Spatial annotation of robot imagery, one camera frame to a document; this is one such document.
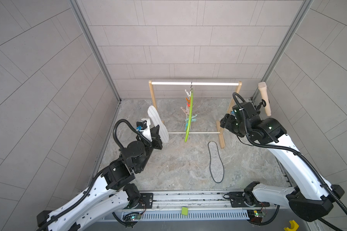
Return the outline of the dark grey felt insole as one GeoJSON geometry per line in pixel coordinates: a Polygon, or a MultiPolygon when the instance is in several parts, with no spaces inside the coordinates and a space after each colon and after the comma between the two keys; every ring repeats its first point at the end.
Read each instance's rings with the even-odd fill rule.
{"type": "Polygon", "coordinates": [[[208,150],[210,154],[210,173],[215,183],[221,183],[224,179],[225,171],[224,165],[220,157],[217,143],[210,141],[208,143],[208,150]]]}

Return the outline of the green clip hanger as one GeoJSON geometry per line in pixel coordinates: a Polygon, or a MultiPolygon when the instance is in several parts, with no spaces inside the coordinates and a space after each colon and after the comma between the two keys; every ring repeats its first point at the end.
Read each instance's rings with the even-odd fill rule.
{"type": "Polygon", "coordinates": [[[184,142],[188,141],[189,134],[190,134],[190,128],[191,128],[191,123],[192,123],[192,113],[193,113],[193,86],[190,86],[190,91],[185,90],[187,97],[187,108],[186,108],[186,113],[187,113],[187,118],[186,118],[186,127],[185,127],[185,138],[184,142]]]}

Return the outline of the white striped insole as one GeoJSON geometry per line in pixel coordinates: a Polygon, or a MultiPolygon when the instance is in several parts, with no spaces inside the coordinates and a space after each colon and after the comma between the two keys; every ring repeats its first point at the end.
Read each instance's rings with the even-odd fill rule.
{"type": "Polygon", "coordinates": [[[154,126],[160,126],[159,135],[161,137],[161,141],[163,143],[168,143],[168,141],[169,141],[168,130],[167,130],[166,126],[164,125],[164,123],[162,122],[160,115],[159,115],[158,111],[156,110],[156,108],[151,105],[148,108],[147,113],[148,113],[148,116],[150,117],[151,121],[153,122],[154,126]]]}

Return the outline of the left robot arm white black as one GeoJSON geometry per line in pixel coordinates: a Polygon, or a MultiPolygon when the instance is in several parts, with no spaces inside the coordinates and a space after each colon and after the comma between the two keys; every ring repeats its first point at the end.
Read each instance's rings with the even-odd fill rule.
{"type": "Polygon", "coordinates": [[[88,187],[60,208],[44,210],[37,215],[40,231],[83,231],[104,216],[124,208],[138,205],[141,194],[132,181],[141,173],[153,150],[161,150],[167,141],[167,129],[160,119],[147,119],[132,126],[126,119],[118,120],[112,130],[115,143],[120,148],[119,158],[99,171],[88,187]],[[123,146],[117,137],[118,126],[124,123],[136,140],[123,146]]]}

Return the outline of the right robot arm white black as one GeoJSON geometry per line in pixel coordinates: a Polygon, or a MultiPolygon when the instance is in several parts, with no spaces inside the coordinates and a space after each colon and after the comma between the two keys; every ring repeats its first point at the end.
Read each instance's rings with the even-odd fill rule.
{"type": "Polygon", "coordinates": [[[255,147],[269,150],[290,174],[296,186],[283,188],[252,182],[245,189],[243,198],[248,206],[272,203],[291,209],[307,222],[320,221],[337,231],[339,228],[324,220],[338,205],[347,216],[347,207],[340,200],[345,191],[338,184],[331,184],[300,153],[286,129],[271,117],[262,120],[259,107],[245,101],[238,93],[232,94],[235,105],[220,120],[220,127],[238,137],[245,137],[255,147]]]}

